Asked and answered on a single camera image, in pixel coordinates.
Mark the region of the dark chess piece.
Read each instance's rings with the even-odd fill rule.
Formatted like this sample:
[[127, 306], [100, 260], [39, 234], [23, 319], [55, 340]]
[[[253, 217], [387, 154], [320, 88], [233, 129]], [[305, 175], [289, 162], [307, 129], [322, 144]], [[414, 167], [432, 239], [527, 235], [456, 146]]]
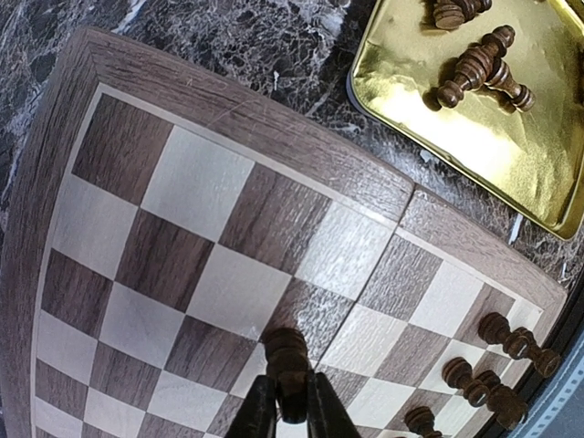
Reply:
[[276, 328], [264, 336], [266, 374], [276, 383], [276, 399], [283, 422], [307, 419], [308, 347], [294, 328]]
[[516, 341], [514, 342], [510, 356], [514, 360], [529, 359], [533, 362], [536, 371], [544, 378], [551, 377], [561, 362], [561, 357], [552, 349], [540, 347], [527, 328], [517, 328]]

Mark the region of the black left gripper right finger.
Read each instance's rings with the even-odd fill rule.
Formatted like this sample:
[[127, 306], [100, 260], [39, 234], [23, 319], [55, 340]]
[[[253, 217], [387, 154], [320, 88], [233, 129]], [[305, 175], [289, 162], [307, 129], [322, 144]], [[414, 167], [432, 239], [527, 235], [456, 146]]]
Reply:
[[354, 424], [323, 372], [308, 374], [308, 436], [353, 437]]

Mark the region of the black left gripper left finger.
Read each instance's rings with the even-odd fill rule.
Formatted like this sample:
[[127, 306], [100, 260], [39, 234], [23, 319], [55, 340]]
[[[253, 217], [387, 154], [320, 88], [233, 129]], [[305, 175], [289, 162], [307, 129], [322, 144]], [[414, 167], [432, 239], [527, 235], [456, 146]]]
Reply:
[[266, 375], [255, 378], [232, 421], [233, 437], [276, 436], [276, 385]]

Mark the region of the wooden chess board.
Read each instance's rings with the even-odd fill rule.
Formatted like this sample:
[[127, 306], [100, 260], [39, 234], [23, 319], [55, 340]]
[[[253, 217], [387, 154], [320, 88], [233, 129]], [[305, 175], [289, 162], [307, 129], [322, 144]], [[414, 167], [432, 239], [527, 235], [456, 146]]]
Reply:
[[462, 357], [514, 389], [566, 291], [448, 203], [291, 110], [82, 28], [28, 136], [1, 262], [11, 437], [229, 437], [264, 336], [298, 330], [358, 437], [445, 437], [495, 415], [443, 380]]

